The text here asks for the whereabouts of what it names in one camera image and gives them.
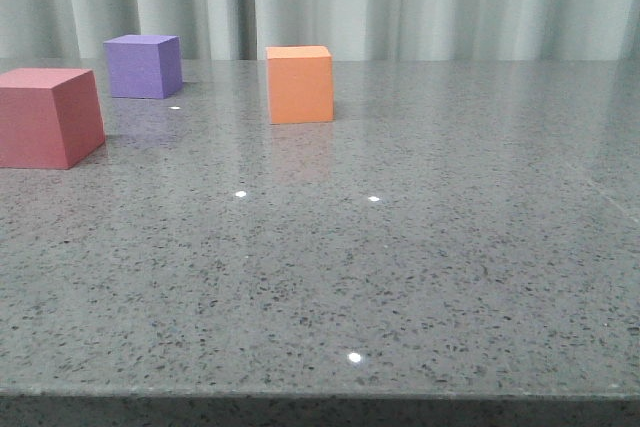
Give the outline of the orange foam cube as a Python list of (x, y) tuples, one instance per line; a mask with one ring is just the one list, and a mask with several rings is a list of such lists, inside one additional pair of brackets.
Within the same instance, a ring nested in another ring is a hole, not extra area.
[(266, 48), (272, 124), (334, 120), (332, 55), (326, 46)]

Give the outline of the pale green curtain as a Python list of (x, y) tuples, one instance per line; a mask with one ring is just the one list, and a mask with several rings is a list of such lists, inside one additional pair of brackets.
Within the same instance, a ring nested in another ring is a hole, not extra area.
[(274, 45), (338, 60), (621, 60), (639, 0), (1, 0), (5, 58), (96, 58), (123, 34), (173, 34), (189, 59)]

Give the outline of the purple foam cube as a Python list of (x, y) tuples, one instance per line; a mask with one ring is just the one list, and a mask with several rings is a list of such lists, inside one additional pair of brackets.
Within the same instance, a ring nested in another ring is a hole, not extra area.
[(179, 36), (129, 34), (103, 46), (113, 97), (165, 99), (182, 89)]

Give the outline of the red foam cube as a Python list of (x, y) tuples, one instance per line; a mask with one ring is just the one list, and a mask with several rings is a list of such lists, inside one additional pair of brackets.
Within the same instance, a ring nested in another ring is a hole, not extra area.
[(18, 68), (1, 75), (1, 166), (69, 169), (105, 143), (90, 69)]

